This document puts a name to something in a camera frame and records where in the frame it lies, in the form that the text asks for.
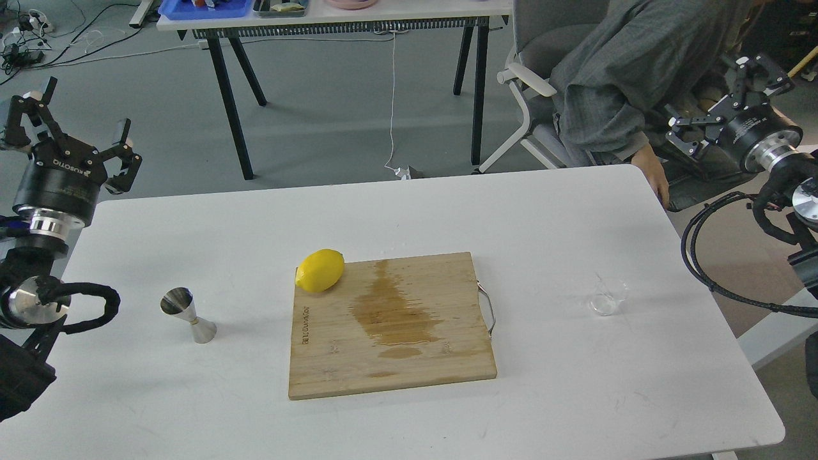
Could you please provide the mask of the person's hand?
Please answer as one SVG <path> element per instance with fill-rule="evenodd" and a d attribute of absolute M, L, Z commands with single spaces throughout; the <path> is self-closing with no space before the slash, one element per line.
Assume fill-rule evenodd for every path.
<path fill-rule="evenodd" d="M 631 165 L 640 169 L 663 209 L 668 210 L 671 204 L 670 186 L 662 163 L 652 146 L 645 144 L 643 148 L 638 149 L 631 157 Z"/>

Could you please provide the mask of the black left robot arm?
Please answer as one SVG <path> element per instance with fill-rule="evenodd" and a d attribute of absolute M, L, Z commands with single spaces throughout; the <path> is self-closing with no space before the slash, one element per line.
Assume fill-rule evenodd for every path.
<path fill-rule="evenodd" d="M 141 156 L 128 140 L 130 119 L 120 120 L 107 149 L 64 133 L 49 109 L 56 84 L 50 77 L 41 90 L 2 104 L 2 149 L 29 157 L 14 215 L 2 218 L 2 239 L 14 242 L 2 260 L 2 327 L 31 332 L 23 344 L 2 338 L 3 420 L 29 410 L 55 381 L 47 358 L 59 334 L 104 326 L 120 306 L 110 286 L 64 283 L 52 266 L 66 256 L 70 231 L 91 225 L 102 187 L 130 191 Z"/>

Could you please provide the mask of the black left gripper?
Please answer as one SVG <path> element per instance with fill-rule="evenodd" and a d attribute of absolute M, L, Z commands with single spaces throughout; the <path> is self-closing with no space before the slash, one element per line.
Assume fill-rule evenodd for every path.
<path fill-rule="evenodd" d="M 128 138 L 131 119 L 120 120 L 112 146 L 101 152 L 77 139 L 60 146 L 65 133 L 49 109 L 56 85 L 58 79 L 49 77 L 41 90 L 2 103 L 2 150 L 33 155 L 12 209 L 20 215 L 33 208 L 67 213 L 87 227 L 93 221 L 100 186 L 113 195 L 129 192 L 143 160 Z M 113 158 L 120 160 L 120 171 L 108 177 L 103 165 Z"/>

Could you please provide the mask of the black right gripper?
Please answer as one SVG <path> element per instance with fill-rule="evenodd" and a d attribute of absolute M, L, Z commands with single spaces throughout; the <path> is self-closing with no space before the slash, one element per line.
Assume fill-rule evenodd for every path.
<path fill-rule="evenodd" d="M 794 81 L 765 54 L 724 54 L 727 65 L 725 109 L 746 109 L 727 123 L 725 116 L 707 114 L 669 120 L 665 139 L 690 158 L 702 158 L 715 142 L 747 174 L 771 172 L 781 160 L 797 153 L 803 129 L 769 104 L 771 97 L 788 93 Z"/>

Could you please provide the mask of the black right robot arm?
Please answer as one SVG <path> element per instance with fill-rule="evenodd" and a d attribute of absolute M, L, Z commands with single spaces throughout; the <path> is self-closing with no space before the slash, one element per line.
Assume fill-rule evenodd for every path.
<path fill-rule="evenodd" d="M 728 299 L 772 314 L 815 319 L 815 307 L 763 302 L 727 290 L 699 264 L 696 245 L 704 222 L 728 204 L 745 200 L 763 233 L 798 247 L 788 263 L 806 293 L 816 297 L 816 153 L 798 151 L 801 127 L 769 101 L 792 90 L 794 82 L 762 52 L 725 56 L 724 62 L 728 91 L 704 114 L 686 117 L 671 105 L 665 107 L 669 121 L 664 137 L 675 148 L 669 160 L 683 169 L 684 180 L 713 181 L 716 164 L 708 157 L 719 150 L 730 176 L 767 172 L 769 177 L 759 192 L 727 193 L 690 219 L 681 242 L 684 265 L 710 291 Z"/>

